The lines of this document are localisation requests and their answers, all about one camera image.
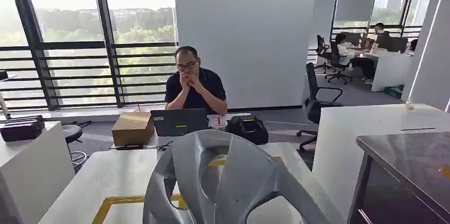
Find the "person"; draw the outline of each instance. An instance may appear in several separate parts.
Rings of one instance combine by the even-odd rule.
[[[183,46],[175,52],[178,72],[166,83],[166,109],[206,108],[208,114],[225,115],[227,98],[220,77],[200,67],[197,50]]]
[[[360,67],[362,69],[363,78],[362,81],[364,84],[370,84],[372,85],[373,79],[375,76],[375,63],[370,58],[363,58],[363,57],[356,57],[359,56],[361,53],[368,52],[368,49],[362,50],[362,51],[353,51],[352,53],[347,50],[347,47],[345,47],[346,36],[345,34],[339,33],[336,35],[335,41],[337,44],[337,49],[339,51],[339,64],[341,65],[348,65],[348,63],[351,62],[351,65],[354,67]]]
[[[389,36],[389,31],[384,31],[384,24],[378,22],[375,24],[375,34],[378,36]]]

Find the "white desk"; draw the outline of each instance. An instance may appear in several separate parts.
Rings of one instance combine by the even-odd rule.
[[[269,143],[261,148],[272,156],[280,156],[289,171],[302,183],[325,214],[334,223],[344,223],[330,203],[295,148],[290,143]],[[145,194],[150,176],[157,163],[156,150],[96,152],[84,164],[72,182],[39,222],[40,224],[91,223],[105,197]],[[141,224],[142,203],[111,208],[105,224]],[[247,223],[298,224],[299,213],[283,198],[277,197],[249,216]]]
[[[372,91],[382,91],[385,87],[405,84],[406,75],[412,62],[411,55],[378,51],[364,53],[363,56],[371,58],[375,62]]]
[[[430,127],[435,129],[402,131]],[[404,105],[323,108],[313,175],[347,219],[364,154],[357,136],[443,131],[450,131],[450,114],[422,104],[413,111]]]
[[[0,223],[36,224],[75,176],[61,123],[45,125],[34,140],[0,136]]]

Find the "black case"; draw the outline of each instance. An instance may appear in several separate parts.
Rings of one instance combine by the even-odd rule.
[[[0,133],[5,142],[22,141],[37,138],[45,127],[41,115],[6,120]]]
[[[265,144],[269,134],[255,115],[235,116],[228,121],[227,132],[243,137],[254,144]]]

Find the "computer monitor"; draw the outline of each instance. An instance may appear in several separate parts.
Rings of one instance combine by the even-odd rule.
[[[401,53],[404,53],[406,50],[406,45],[408,44],[408,39],[401,37],[378,36],[377,43],[379,48],[387,49],[387,51],[392,51],[394,53],[400,51]]]
[[[182,136],[209,127],[206,109],[152,110],[158,136]]]
[[[361,33],[352,32],[341,32],[345,35],[345,42],[350,42],[353,45],[359,45],[359,40],[361,39]]]

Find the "black shirt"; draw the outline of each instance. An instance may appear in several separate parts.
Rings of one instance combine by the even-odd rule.
[[[198,72],[198,80],[211,94],[221,100],[226,100],[225,90],[223,89],[220,77],[211,70],[200,67]],[[174,101],[182,91],[183,87],[180,84],[180,73],[176,72],[171,75],[166,83],[166,97],[165,102],[170,103]],[[189,89],[189,93],[184,102],[183,109],[191,108],[206,108],[208,114],[217,114],[203,99],[202,95],[197,93],[194,87]]]

